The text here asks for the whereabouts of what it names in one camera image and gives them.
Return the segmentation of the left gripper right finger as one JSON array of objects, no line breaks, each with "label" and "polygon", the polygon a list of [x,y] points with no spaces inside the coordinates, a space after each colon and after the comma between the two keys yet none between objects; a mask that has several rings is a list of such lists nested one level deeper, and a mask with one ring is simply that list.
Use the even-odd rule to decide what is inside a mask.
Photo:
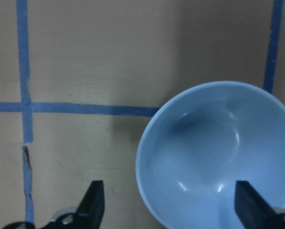
[{"label": "left gripper right finger", "polygon": [[246,229],[276,229],[279,225],[276,212],[247,181],[236,182],[234,209]]}]

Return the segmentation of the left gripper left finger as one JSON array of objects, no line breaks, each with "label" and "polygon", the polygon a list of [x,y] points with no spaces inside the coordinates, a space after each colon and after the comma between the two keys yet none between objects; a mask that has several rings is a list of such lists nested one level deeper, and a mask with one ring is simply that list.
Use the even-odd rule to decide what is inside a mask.
[{"label": "left gripper left finger", "polygon": [[105,210],[104,184],[92,181],[75,215],[79,229],[99,229]]}]

